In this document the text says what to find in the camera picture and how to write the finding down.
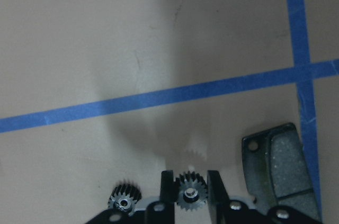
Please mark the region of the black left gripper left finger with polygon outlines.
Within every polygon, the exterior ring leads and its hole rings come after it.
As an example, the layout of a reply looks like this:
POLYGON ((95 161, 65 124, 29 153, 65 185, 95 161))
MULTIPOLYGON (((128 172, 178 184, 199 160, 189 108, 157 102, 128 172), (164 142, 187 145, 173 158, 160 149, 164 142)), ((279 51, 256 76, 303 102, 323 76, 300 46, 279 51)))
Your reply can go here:
POLYGON ((177 200, 177 187, 172 170, 161 172, 159 199, 166 203, 175 203, 177 200))

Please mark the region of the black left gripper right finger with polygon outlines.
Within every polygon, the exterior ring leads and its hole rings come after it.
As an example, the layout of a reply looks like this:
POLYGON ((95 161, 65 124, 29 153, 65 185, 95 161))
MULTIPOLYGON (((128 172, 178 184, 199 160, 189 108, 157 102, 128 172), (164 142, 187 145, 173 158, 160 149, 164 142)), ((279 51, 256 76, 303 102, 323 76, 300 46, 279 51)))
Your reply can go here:
POLYGON ((207 171, 208 210, 211 223, 226 223, 229 196, 218 171, 207 171))

